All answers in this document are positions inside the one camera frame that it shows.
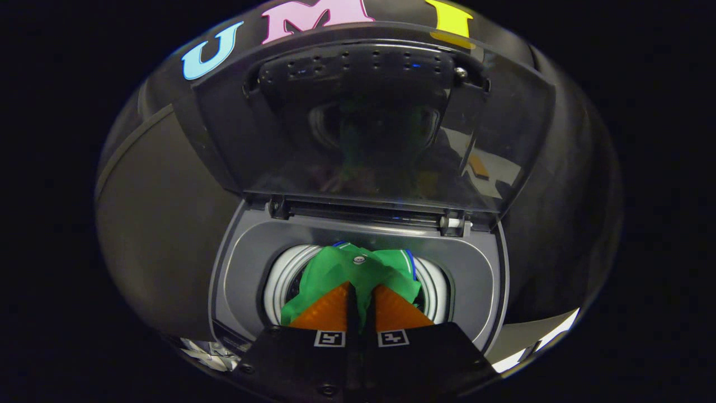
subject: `green cloth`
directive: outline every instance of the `green cloth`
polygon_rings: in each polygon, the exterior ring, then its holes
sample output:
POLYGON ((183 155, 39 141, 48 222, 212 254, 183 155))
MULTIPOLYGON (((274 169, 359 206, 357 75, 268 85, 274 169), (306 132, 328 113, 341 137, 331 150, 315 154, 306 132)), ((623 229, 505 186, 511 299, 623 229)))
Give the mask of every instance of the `green cloth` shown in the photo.
POLYGON ((299 294, 281 309, 281 325, 289 325, 330 290, 350 281, 356 290, 362 332, 376 286, 385 285, 409 303, 417 297, 420 282, 413 280, 414 266, 412 255, 406 250, 371 252, 349 243, 324 247, 306 266, 299 294))

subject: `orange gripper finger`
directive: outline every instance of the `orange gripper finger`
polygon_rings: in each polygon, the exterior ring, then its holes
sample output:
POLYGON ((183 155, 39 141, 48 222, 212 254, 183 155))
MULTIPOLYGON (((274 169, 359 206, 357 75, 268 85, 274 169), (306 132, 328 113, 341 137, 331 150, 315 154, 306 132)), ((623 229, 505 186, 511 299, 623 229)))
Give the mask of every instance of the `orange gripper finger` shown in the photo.
POLYGON ((289 327, 320 331, 347 331, 350 282, 335 287, 309 306, 289 327))
POLYGON ((434 325, 419 309, 384 285, 373 289, 373 299, 376 332, 434 325))

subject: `pink letter m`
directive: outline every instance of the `pink letter m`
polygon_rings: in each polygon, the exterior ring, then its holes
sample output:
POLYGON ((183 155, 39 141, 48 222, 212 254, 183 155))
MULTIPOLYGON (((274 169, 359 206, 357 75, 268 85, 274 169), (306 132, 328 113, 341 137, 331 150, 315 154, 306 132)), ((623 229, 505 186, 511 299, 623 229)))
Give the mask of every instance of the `pink letter m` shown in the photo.
POLYGON ((290 22, 301 31, 313 29, 324 14, 330 17, 324 27, 349 22, 373 22, 367 16, 363 0, 319 0, 314 6, 290 1, 267 10, 261 16, 268 17, 268 36, 262 44, 287 37, 293 32, 286 31, 286 22, 290 22))

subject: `black background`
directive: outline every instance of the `black background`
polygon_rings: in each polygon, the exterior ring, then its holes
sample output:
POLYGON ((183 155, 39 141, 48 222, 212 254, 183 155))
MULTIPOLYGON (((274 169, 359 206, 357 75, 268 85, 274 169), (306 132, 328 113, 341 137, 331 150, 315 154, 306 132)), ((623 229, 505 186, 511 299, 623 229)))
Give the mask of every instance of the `black background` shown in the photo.
MULTIPOLYGON (((134 88, 180 45, 252 4, 3 3, 6 222, 19 224, 6 233, 10 255, 21 252, 6 267, 8 279, 21 273, 6 281, 14 291, 4 345, 11 401, 252 400, 183 362, 138 320, 107 274, 92 211, 102 142, 134 88)), ((535 44, 582 86, 614 137, 626 192, 621 249, 589 314, 557 348, 476 399, 713 401, 704 388, 711 358, 690 338, 713 335, 699 324, 709 322, 708 294, 696 291, 709 270, 705 216, 685 215, 708 205, 693 197, 689 181, 698 174, 680 171, 714 133, 691 127, 713 101, 709 80, 690 82, 711 58, 714 35, 703 17, 713 7, 468 5, 535 44), (697 251, 681 249, 683 241, 697 251)), ((701 172, 712 171, 703 161, 701 172)))

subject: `transparent lid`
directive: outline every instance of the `transparent lid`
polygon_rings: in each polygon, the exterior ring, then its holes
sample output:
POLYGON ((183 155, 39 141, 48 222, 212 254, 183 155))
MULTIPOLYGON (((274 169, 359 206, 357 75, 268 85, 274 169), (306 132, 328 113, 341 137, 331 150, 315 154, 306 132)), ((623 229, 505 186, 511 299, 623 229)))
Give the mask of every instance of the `transparent lid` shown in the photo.
POLYGON ((204 108, 213 131, 245 139, 227 156, 243 191, 474 212, 504 212, 553 106, 552 86, 510 60, 398 44, 288 54, 247 83, 236 110, 250 125, 204 108))

